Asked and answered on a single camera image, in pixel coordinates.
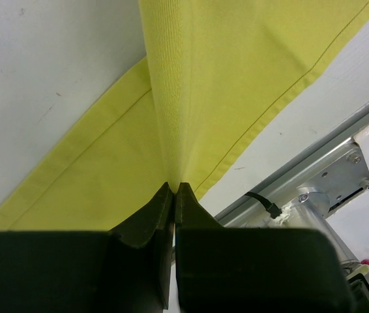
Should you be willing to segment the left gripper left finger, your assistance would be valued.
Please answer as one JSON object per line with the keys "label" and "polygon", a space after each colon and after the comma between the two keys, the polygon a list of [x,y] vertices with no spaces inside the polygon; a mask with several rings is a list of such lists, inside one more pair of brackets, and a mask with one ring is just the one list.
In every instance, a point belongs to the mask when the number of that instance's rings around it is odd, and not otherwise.
{"label": "left gripper left finger", "polygon": [[162,312],[173,192],[108,231],[0,231],[0,312]]}

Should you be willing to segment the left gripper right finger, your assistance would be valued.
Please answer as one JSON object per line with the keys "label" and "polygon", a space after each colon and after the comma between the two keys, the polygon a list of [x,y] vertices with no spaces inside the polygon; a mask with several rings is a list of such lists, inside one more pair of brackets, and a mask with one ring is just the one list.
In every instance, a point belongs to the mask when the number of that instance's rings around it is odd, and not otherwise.
{"label": "left gripper right finger", "polygon": [[353,312],[327,237],[306,228],[226,228],[181,183],[175,261],[183,312]]}

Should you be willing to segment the yellow-green trousers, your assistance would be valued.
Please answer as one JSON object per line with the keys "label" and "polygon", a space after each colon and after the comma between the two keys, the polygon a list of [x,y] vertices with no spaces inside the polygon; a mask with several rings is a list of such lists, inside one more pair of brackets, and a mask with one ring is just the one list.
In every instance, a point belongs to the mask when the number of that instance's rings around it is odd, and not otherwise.
{"label": "yellow-green trousers", "polygon": [[202,197],[369,20],[369,1],[140,1],[146,57],[0,205],[4,230],[108,230]]}

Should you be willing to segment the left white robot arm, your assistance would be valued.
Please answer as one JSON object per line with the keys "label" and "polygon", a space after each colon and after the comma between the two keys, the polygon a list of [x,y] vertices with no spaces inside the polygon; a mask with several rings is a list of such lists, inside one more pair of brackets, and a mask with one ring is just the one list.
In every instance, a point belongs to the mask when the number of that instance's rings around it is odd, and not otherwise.
{"label": "left white robot arm", "polygon": [[108,231],[0,231],[0,312],[369,312],[363,267],[313,205],[227,228],[164,184]]}

